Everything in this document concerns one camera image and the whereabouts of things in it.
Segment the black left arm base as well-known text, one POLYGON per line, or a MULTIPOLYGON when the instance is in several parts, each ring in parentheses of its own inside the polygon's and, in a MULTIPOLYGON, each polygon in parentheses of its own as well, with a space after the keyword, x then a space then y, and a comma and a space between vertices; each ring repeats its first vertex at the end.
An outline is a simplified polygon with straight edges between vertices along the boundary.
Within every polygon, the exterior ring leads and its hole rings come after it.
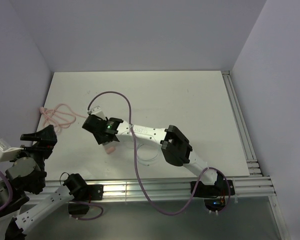
POLYGON ((76 219, 92 219, 101 216, 103 208, 97 202, 103 199, 102 184, 88 184, 82 196, 77 196, 67 206, 68 213, 76 219))

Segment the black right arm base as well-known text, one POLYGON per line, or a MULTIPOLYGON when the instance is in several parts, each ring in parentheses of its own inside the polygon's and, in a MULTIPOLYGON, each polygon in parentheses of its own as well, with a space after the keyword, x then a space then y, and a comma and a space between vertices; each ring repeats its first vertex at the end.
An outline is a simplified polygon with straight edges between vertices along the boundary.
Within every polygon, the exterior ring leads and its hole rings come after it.
POLYGON ((232 180, 218 181, 215 185, 205 185, 201 181, 198 182, 194 191, 194 197, 196 198, 216 198, 222 194, 225 196, 234 196, 236 194, 232 180))

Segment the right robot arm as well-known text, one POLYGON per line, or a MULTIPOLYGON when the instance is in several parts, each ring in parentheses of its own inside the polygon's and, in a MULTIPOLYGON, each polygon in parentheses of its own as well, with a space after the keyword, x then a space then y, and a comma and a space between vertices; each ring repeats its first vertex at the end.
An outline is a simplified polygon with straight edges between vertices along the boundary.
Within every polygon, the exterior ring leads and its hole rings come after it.
POLYGON ((136 141, 143 145, 158 147, 168 164, 184 167, 200 177, 210 194, 217 195, 224 188, 221 175, 197 155, 190 141, 174 125, 169 125, 168 128, 151 128, 132 125, 120 118, 101 118, 91 114, 82 128, 91 133, 99 145, 132 141, 135 137, 136 141))

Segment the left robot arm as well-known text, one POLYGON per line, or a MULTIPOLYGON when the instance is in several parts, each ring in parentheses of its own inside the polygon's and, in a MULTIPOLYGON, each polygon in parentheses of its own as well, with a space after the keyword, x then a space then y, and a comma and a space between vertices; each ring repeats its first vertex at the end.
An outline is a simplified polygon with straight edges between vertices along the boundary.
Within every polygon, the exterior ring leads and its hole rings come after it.
POLYGON ((22 134, 22 141, 32 146, 12 147, 0 139, 0 162, 11 162, 0 171, 0 240, 23 240, 29 231, 49 214, 69 201, 86 197, 87 183, 78 173, 70 174, 50 196, 19 215, 18 211, 30 199, 27 193, 38 195, 46 186, 45 161, 58 142, 53 125, 35 133, 22 134))

